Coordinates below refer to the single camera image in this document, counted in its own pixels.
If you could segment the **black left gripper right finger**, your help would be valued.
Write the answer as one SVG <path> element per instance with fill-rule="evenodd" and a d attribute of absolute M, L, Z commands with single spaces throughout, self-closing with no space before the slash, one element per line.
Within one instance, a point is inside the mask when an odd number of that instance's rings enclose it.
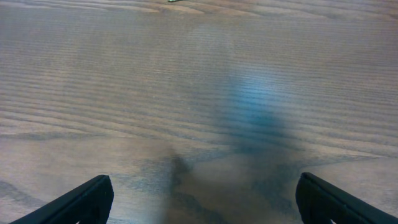
<path fill-rule="evenodd" d="M 397 224 L 397 217 L 309 172 L 301 174 L 295 199 L 304 224 Z"/>

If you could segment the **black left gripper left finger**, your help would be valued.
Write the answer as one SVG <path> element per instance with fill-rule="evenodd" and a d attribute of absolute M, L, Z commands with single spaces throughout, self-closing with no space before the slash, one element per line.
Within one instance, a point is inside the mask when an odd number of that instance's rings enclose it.
<path fill-rule="evenodd" d="M 113 199 L 111 179 L 98 175 L 10 224 L 106 224 Z"/>

